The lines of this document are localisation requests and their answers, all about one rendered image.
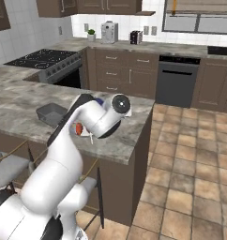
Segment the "brown base cabinets with drawers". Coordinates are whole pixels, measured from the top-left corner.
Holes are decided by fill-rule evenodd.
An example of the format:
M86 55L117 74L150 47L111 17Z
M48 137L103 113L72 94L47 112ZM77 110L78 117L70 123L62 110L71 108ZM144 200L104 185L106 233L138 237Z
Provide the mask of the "brown base cabinets with drawers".
M159 55L88 47L87 86L91 90L155 98Z

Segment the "grey rectangular tray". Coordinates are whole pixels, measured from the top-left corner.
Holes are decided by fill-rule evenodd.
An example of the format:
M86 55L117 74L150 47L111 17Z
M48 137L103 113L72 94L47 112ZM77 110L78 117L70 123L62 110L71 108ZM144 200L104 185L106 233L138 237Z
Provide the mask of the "grey rectangular tray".
M56 103L49 103L36 109L38 119L53 128L57 127L67 111Z

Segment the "dark grey dishwasher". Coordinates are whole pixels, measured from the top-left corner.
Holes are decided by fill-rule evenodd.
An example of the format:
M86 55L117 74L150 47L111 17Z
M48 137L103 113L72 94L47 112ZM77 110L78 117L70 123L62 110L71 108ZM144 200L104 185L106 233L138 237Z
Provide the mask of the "dark grey dishwasher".
M155 100L158 104L189 108L201 59L161 55Z

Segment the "black and white toaster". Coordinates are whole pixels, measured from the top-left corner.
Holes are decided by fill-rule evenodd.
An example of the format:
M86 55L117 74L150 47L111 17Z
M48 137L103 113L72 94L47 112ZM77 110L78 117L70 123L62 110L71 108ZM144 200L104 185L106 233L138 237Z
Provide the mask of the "black and white toaster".
M143 32L139 30L132 31L129 34L129 41L131 44L140 44L143 41Z

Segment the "white coffee machine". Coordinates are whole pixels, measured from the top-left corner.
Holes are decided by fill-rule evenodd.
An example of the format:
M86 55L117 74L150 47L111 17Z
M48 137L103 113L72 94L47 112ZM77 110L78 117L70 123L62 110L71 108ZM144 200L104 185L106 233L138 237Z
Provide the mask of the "white coffee machine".
M114 44L118 40L118 23L107 21L101 25L101 41Z

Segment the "black and steel range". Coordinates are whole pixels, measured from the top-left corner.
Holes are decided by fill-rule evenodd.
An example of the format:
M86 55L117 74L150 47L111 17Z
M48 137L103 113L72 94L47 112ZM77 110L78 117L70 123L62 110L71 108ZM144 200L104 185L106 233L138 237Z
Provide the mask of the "black and steel range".
M83 66L79 52L42 49L6 63L6 66L34 68L38 73L25 80L73 88L82 88Z

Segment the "grey stool with black legs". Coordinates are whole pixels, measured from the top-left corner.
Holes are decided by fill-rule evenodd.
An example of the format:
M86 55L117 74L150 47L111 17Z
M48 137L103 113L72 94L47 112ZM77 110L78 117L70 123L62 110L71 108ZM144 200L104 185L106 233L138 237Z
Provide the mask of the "grey stool with black legs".
M27 146L29 158L15 155L15 152L25 144L28 145L28 141L22 142L8 154L4 154L0 151L0 194L2 192L15 193L15 188L13 186L15 178L25 169L29 171L29 174L32 174L36 168L29 145Z

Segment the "black sink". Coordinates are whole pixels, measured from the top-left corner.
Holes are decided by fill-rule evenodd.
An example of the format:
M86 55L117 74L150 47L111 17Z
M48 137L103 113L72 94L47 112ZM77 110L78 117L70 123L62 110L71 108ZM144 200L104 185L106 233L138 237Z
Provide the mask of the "black sink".
M207 47L207 53L208 54L214 54L214 55L225 55L225 56L227 56L227 47L208 46Z

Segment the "window with blind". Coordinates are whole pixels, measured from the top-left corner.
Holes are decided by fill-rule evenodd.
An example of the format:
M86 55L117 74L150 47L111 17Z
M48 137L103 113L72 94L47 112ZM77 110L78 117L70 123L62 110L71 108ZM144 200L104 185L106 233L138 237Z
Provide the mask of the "window with blind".
M162 31L227 35L227 0L165 0Z

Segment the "brown wall cabinets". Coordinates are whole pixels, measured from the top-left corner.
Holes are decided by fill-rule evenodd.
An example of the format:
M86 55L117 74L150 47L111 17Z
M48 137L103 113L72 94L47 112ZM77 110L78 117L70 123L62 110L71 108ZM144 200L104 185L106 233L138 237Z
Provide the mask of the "brown wall cabinets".
M143 0L36 0L38 16L62 18L75 14L135 15Z

